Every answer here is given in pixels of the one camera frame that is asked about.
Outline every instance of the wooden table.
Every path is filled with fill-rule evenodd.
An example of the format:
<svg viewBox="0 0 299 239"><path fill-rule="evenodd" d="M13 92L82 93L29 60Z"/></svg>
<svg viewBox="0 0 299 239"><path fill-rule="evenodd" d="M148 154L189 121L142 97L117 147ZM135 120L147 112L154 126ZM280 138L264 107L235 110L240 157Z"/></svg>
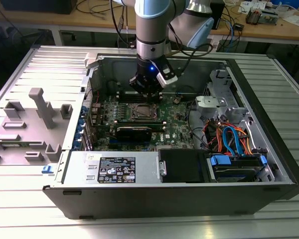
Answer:
<svg viewBox="0 0 299 239"><path fill-rule="evenodd" d="M90 6L97 4L104 4L104 1L90 0ZM54 13L5 11L1 5L0 8L4 15L17 27L51 30L56 45L63 45L61 31L115 32L110 11L107 11L106 14L103 15L104 19L101 19L77 10L73 10L70 15L62 15ZM87 1L81 4L79 8L83 11L89 11ZM100 6L94 10L106 10L108 8L108 6ZM299 45L299 26L282 19L279 19L277 25L249 25L245 22L246 15L237 13L237 6L234 8L228 7L228 9L230 15L235 18L236 22L245 25L241 41ZM117 21L120 18L121 12L120 7L114 9ZM132 8L129 8L128 13L129 33L135 33L135 12ZM1 14L0 26L11 26ZM221 21L218 29L210 32L209 38L213 40L213 44L216 46L220 40L226 38L228 33L229 31L225 26L225 22Z"/></svg>

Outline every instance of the blue latch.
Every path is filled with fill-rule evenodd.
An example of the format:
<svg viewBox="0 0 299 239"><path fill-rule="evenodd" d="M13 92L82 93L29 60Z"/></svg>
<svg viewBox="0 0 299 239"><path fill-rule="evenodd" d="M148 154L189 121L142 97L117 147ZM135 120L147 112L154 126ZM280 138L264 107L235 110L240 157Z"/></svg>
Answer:
<svg viewBox="0 0 299 239"><path fill-rule="evenodd" d="M88 111L88 108L86 108L85 106L82 106L81 110L86 113Z"/></svg>
<svg viewBox="0 0 299 239"><path fill-rule="evenodd" d="M78 125L82 125L82 124L84 124L84 120L79 119L79 120L78 120Z"/></svg>
<svg viewBox="0 0 299 239"><path fill-rule="evenodd" d="M214 155L210 158L211 165L231 165L229 156L227 155Z"/></svg>
<svg viewBox="0 0 299 239"><path fill-rule="evenodd" d="M260 160L261 160L261 162L263 163L263 165L266 165L266 164L267 164L267 159L266 159L265 156L261 155L261 156L260 156Z"/></svg>
<svg viewBox="0 0 299 239"><path fill-rule="evenodd" d="M41 171L43 174L51 174L53 173L53 167L51 165L45 165L43 170Z"/></svg>

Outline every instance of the warning label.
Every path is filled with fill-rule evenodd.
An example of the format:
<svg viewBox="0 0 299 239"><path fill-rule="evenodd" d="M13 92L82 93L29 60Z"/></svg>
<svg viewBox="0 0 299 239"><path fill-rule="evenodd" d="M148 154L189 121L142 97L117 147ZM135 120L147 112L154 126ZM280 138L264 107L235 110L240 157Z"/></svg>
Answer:
<svg viewBox="0 0 299 239"><path fill-rule="evenodd" d="M135 174L134 157L100 159L99 183L135 183Z"/></svg>

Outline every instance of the black cable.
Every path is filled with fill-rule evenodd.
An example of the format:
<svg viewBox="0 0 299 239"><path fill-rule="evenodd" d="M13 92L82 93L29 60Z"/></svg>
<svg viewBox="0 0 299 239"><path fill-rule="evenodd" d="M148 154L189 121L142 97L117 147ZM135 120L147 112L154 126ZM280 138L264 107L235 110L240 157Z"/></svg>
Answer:
<svg viewBox="0 0 299 239"><path fill-rule="evenodd" d="M199 48L201 48L201 47L203 47L203 46L210 46L210 49L209 49L207 52L203 53L203 54L200 54L200 55L196 55L196 56L195 56L195 55L194 55L195 52L196 52ZM203 43L203 44L200 44L199 46L197 46L197 47L195 48L195 50L193 50L192 53L190 54L190 56L189 56L189 58L188 58L188 60L187 60L187 62L186 62L186 64L185 64L185 66L184 66L183 69L182 69L182 73L183 73L183 72L186 70L186 68L188 67L189 62L190 62L191 59L193 59L194 57L202 57L202 56L206 56L206 55L209 54L212 50L213 50L213 45L210 44L210 43Z"/></svg>
<svg viewBox="0 0 299 239"><path fill-rule="evenodd" d="M190 115L190 111L191 111L191 109L193 108L194 103L195 103L195 101L193 101L193 102L191 103L190 108L189 108L189 112L188 112L188 115L187 115L187 125L188 125L188 128L189 128L190 133L192 133L192 135L193 135L195 138L197 138L197 139L202 143L202 145L203 145L204 147L207 147L206 143L205 143L200 137L198 137L198 136L193 132L194 130L196 130L196 129L200 128L200 127L197 127L197 128L192 129L191 126L190 126L190 124L189 124L189 115Z"/></svg>
<svg viewBox="0 0 299 239"><path fill-rule="evenodd" d="M118 26L116 25L116 21L115 21L115 16L114 16L114 11L113 11L113 0L110 0L110 9L111 9L111 14L112 14L112 20L113 20L113 24L116 30L116 33L118 34L119 38L121 39L121 41L123 43L125 43L127 46L129 46L129 44L122 38L121 33L119 32Z"/></svg>
<svg viewBox="0 0 299 239"><path fill-rule="evenodd" d="M6 19L7 22L11 24L11 26L24 38L24 35L19 31L18 28L4 15L4 13L0 10L0 14Z"/></svg>
<svg viewBox="0 0 299 239"><path fill-rule="evenodd" d="M102 11L94 11L93 8L98 7L98 6L100 6L100 5L96 5L96 6L91 7L91 11L93 11L92 14L93 14L93 13L103 13L103 12L106 12L106 11L111 10L111 9L109 8L109 9L102 10ZM118 7L124 7L124 6L115 6L115 7L113 7L113 9L116 9L116 8L118 8Z"/></svg>
<svg viewBox="0 0 299 239"><path fill-rule="evenodd" d="M192 54L188 54L188 53L186 53L186 52L183 51L183 42L182 42L181 39L177 36L177 34L176 34L176 32L175 32L173 26L169 23L169 24L168 24L168 27L169 27L170 31L173 33L173 35L174 35L174 37L175 37L175 41L176 41L176 45L177 45L178 50L179 50L181 53L183 53L184 55L186 55L186 56L193 57ZM211 46L211 50L210 50L209 52L206 52L206 53L203 53L203 54L194 55L194 57L202 57L202 56L205 56L205 55L209 54L209 53L212 51L213 46L212 46L211 44L209 44L209 43L205 43L205 44ZM196 52L200 47L202 47L202 46L203 46L203 45L200 45L200 46L196 47L196 49L194 49L194 54L195 54L195 52Z"/></svg>
<svg viewBox="0 0 299 239"><path fill-rule="evenodd" d="M102 10L102 11L94 11L93 10L95 7L108 6L109 5L108 3L101 4L101 5L95 5L95 6L90 8L90 11L83 11L83 10L79 9L79 5L81 5L82 3L86 2L86 1L88 1L88 0L83 0L83 1L79 2L78 4L76 4L75 9L77 9L79 12L87 13L87 14L91 14L91 15L93 15L94 13L102 13L102 12L106 12L106 11L111 10L110 8L106 9L106 10Z"/></svg>

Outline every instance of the silver metal bracket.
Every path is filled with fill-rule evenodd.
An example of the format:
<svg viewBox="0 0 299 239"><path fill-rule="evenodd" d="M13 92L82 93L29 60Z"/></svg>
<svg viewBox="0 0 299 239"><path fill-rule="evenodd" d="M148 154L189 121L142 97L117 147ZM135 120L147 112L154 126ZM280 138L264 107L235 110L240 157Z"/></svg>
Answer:
<svg viewBox="0 0 299 239"><path fill-rule="evenodd" d="M225 112L225 115L229 122L231 123L240 123L245 115L247 114L248 109L244 107L232 107L228 108Z"/></svg>
<svg viewBox="0 0 299 239"><path fill-rule="evenodd" d="M161 176L166 176L167 175L167 170L166 170L165 161L159 162L158 167L159 167L159 174Z"/></svg>

